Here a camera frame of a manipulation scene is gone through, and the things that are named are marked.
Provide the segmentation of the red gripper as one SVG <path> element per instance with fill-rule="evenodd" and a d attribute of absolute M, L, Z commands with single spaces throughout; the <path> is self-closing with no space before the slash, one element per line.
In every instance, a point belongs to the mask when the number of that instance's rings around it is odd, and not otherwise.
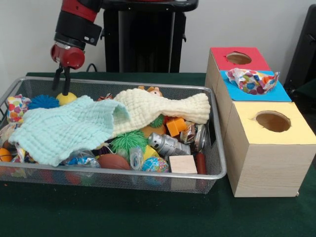
<path fill-rule="evenodd" d="M 50 50 L 50 55 L 54 62 L 59 62 L 61 64 L 55 72 L 52 90 L 56 90 L 60 81 L 60 75 L 64 70 L 65 84 L 63 88 L 63 95 L 67 96 L 70 90 L 71 82 L 70 68 L 79 69 L 84 64 L 84 51 L 74 46 L 55 43 Z"/>

